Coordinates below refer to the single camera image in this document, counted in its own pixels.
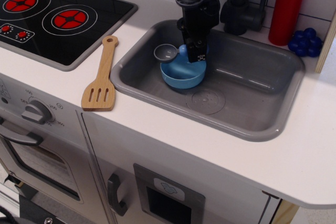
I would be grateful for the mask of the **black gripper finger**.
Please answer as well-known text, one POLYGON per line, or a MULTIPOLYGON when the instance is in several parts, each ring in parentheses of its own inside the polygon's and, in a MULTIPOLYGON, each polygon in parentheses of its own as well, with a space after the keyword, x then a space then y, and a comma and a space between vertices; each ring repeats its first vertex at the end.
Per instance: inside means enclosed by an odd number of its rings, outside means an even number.
POLYGON ((191 39, 186 41, 187 56, 190 63, 205 61, 207 55, 207 42, 200 40, 193 42, 191 39))

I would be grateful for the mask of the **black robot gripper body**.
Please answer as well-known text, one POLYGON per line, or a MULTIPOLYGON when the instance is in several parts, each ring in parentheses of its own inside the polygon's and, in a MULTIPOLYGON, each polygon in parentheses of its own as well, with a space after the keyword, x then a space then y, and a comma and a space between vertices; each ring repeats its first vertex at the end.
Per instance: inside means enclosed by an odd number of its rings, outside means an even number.
POLYGON ((210 30, 219 24, 219 0, 175 0, 182 8, 180 28, 193 43, 204 43, 210 30))

